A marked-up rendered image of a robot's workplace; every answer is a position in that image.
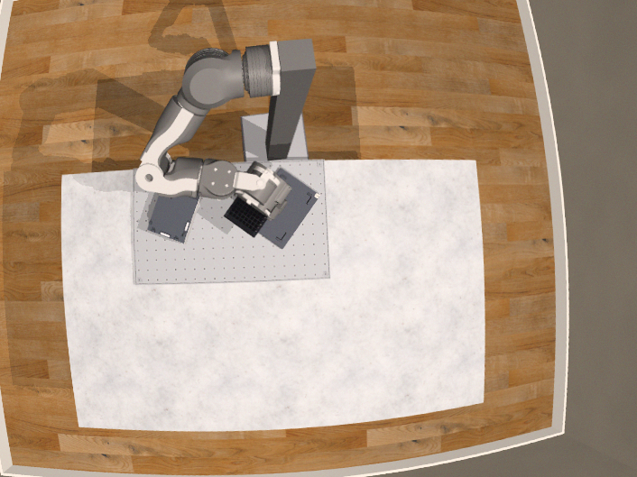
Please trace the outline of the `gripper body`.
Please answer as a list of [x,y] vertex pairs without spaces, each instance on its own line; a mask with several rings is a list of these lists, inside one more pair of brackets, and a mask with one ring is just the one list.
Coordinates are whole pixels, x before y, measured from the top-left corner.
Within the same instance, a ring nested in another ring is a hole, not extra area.
[[[280,184],[278,185],[278,187],[273,191],[272,195],[269,197],[269,199],[267,200],[267,202],[264,204],[264,206],[262,205],[254,205],[253,203],[251,203],[250,206],[252,206],[253,208],[255,208],[257,211],[259,211],[260,213],[262,213],[265,216],[268,216],[265,213],[265,210],[267,209],[269,212],[272,211],[272,209],[275,207],[275,205],[277,204],[282,204],[282,202],[284,201],[284,199],[289,195],[289,193],[291,192],[291,187],[290,185],[284,181],[282,178],[280,178],[274,171],[266,168],[264,165],[262,165],[261,163],[254,161],[253,164],[250,166],[250,168],[247,170],[248,174],[251,174],[251,172],[254,170],[254,168],[256,166],[259,166],[265,170],[267,170],[268,172],[270,172],[271,174],[273,174],[273,176],[275,178],[277,178],[280,181]],[[246,198],[244,198],[242,196],[242,194],[240,193],[235,193],[238,197],[240,197],[242,200],[244,200],[244,202],[246,202]]]

